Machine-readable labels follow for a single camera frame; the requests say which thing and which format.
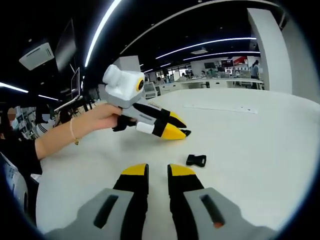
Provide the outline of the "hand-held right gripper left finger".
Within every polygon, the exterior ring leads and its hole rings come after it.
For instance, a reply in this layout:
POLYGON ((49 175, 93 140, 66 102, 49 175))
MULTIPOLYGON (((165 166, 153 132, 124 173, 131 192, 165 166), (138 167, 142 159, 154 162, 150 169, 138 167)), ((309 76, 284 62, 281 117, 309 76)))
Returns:
POLYGON ((75 221, 46 233, 47 240, 140 240, 148 210, 149 165, 123 170, 113 188, 85 203, 75 221))

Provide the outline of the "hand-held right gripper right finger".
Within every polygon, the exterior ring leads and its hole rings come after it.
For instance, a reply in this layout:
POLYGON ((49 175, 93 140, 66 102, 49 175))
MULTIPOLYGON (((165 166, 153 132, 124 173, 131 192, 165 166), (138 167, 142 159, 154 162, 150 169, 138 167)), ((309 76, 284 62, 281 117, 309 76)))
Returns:
POLYGON ((245 220, 240 208, 185 166, 167 166, 170 212, 179 240, 273 240, 276 231, 245 220))

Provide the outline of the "person's left hand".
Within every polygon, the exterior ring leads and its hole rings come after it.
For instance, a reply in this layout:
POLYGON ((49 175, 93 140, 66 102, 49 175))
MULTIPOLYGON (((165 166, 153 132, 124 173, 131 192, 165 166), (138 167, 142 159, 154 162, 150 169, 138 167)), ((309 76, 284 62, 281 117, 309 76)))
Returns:
POLYGON ((82 114, 78 123, 86 133, 91 133, 116 127, 121 114, 121 108, 103 103, 82 114))

